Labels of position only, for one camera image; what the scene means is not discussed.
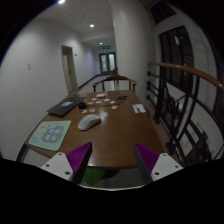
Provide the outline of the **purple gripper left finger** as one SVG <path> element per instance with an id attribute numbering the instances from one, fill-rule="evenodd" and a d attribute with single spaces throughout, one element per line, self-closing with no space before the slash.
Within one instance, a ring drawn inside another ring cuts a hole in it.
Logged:
<path id="1" fill-rule="evenodd" d="M 91 153 L 92 143 L 87 142 L 68 153 L 58 152 L 42 166 L 42 169 L 75 184 L 80 184 Z"/>

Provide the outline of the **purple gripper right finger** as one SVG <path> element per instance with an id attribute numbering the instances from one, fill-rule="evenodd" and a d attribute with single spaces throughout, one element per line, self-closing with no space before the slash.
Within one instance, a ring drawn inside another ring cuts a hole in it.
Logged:
<path id="1" fill-rule="evenodd" d="M 182 169 L 167 153 L 158 154 L 140 143 L 133 145 L 133 154 L 145 185 Z"/>

